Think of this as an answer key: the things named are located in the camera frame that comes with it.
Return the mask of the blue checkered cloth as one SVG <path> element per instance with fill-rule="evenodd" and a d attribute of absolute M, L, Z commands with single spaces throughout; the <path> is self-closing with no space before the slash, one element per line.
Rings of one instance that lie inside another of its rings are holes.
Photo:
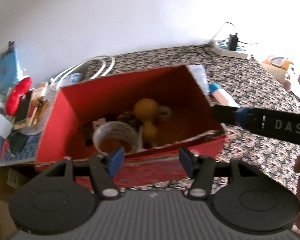
<path fill-rule="evenodd" d="M 8 139 L 0 136 L 0 167 L 35 161 L 41 133 L 25 135 L 13 133 Z"/>

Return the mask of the clear plastic case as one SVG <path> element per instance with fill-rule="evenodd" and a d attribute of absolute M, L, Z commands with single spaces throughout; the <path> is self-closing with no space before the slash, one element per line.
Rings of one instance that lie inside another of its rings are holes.
<path fill-rule="evenodd" d="M 210 94 L 209 83 L 207 80 L 207 75 L 204 66 L 199 64 L 189 64 L 188 68 L 191 74 L 193 75 L 194 79 L 200 86 L 203 93 L 209 95 Z"/>

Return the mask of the brown pine cone in box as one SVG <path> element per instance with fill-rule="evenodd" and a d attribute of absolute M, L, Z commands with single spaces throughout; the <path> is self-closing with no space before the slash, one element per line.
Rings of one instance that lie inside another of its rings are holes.
<path fill-rule="evenodd" d="M 124 122 L 134 128 L 139 128 L 140 120 L 135 116 L 133 112 L 121 113 L 117 116 L 117 121 Z"/>

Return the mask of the red plush cushion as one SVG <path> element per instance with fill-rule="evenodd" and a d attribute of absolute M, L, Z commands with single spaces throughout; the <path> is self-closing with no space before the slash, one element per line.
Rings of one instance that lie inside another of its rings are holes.
<path fill-rule="evenodd" d="M 6 113 L 9 116 L 13 116 L 19 106 L 21 101 L 21 96 L 26 94 L 32 85 L 32 79 L 28 76 L 22 79 L 15 87 L 12 89 L 10 95 L 8 96 L 6 102 Z"/>

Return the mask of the red cardboard box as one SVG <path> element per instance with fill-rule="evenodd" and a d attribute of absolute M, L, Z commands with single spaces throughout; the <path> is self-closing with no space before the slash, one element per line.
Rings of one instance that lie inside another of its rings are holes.
<path fill-rule="evenodd" d="M 225 128 L 186 65 L 151 68 L 61 88 L 42 132 L 36 165 L 64 157 L 103 157 L 122 147 L 118 187 L 155 184 L 186 176 L 180 147 L 215 157 Z"/>

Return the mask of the white bottle blue cap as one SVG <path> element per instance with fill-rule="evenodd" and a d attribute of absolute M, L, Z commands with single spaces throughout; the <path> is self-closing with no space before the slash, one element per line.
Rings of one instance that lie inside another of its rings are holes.
<path fill-rule="evenodd" d="M 239 107 L 238 103 L 217 83 L 209 84 L 210 94 L 215 98 L 215 100 L 224 106 Z"/>

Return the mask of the orange wooden gourd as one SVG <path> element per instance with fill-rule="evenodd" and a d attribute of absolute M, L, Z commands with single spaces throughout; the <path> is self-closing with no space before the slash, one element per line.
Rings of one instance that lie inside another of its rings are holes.
<path fill-rule="evenodd" d="M 158 110 L 158 103 L 149 98 L 139 100 L 133 109 L 136 118 L 143 124 L 143 143 L 151 147 L 157 147 L 158 129 L 154 126 L 153 121 L 157 116 Z"/>

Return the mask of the small beige tape roll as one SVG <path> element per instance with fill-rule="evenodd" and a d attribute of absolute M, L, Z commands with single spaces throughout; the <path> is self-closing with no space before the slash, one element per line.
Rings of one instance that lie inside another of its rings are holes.
<path fill-rule="evenodd" d="M 169 107 L 160 106 L 157 112 L 157 119 L 160 121 L 167 121 L 171 117 L 172 111 Z"/>

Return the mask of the white square box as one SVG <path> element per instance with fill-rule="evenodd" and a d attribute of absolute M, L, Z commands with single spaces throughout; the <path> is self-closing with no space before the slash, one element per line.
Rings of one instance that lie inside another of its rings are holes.
<path fill-rule="evenodd" d="M 12 123 L 2 114 L 0 114 L 0 136 L 7 139 L 13 129 Z"/>

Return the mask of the pine cone on papers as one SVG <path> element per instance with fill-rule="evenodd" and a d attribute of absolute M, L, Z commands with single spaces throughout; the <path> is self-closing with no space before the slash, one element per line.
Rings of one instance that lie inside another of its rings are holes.
<path fill-rule="evenodd" d="M 44 99 L 43 97 L 39 97 L 36 99 L 34 102 L 34 106 L 37 107 L 38 109 L 42 109 L 44 107 L 49 106 L 50 102 Z"/>

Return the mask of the large clear tape roll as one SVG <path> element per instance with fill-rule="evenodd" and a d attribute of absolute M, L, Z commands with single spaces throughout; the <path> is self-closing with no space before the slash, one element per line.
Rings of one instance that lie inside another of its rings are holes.
<path fill-rule="evenodd" d="M 107 155 L 101 149 L 101 145 L 106 140 L 117 140 L 125 142 L 130 146 L 130 150 L 125 150 L 126 154 L 136 153 L 140 150 L 140 138 L 136 130 L 124 122 L 110 121 L 102 124 L 92 136 L 92 141 L 98 153 Z"/>

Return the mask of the white pen tube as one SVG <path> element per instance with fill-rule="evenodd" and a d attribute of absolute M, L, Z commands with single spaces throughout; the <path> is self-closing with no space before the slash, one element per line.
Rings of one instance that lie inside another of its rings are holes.
<path fill-rule="evenodd" d="M 143 151 L 143 138 L 142 138 L 142 133 L 143 133 L 143 126 L 140 126 L 139 131 L 138 131 L 138 145 L 136 152 L 141 152 Z"/>

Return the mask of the blue paper bag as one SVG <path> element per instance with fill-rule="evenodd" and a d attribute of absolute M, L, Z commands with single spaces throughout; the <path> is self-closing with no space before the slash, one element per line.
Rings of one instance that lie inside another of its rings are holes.
<path fill-rule="evenodd" d="M 22 75 L 15 43 L 9 41 L 7 47 L 0 51 L 0 94 L 15 85 Z"/>

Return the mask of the black charger adapter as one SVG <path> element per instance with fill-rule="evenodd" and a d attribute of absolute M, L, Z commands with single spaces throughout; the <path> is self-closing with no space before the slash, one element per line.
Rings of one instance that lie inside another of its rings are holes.
<path fill-rule="evenodd" d="M 236 51 L 237 49 L 237 44 L 238 44 L 238 36 L 237 33 L 235 34 L 230 34 L 229 35 L 229 41 L 228 41 L 228 49 L 230 51 Z"/>

